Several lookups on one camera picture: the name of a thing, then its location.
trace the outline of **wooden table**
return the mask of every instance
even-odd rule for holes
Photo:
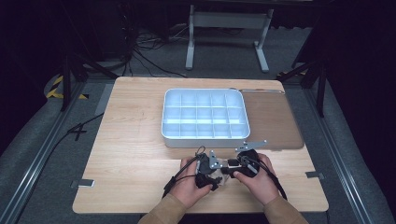
[[[161,199],[163,187],[179,169],[180,159],[196,148],[170,148],[161,134],[163,97],[172,88],[236,88],[281,90],[273,80],[119,77],[111,93],[83,179],[92,188],[79,188],[73,209],[79,214],[149,212]],[[288,194],[302,212],[323,212],[329,207],[306,146],[262,149]],[[235,158],[232,148],[214,149],[218,158]],[[236,179],[209,193],[189,213],[257,213],[262,206]]]

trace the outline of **sleeve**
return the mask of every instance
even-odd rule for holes
[[[171,224],[178,223],[187,208],[172,194],[167,194],[148,214],[139,220],[139,224]]]
[[[280,196],[264,206],[264,214],[271,224],[308,223],[297,209]]]

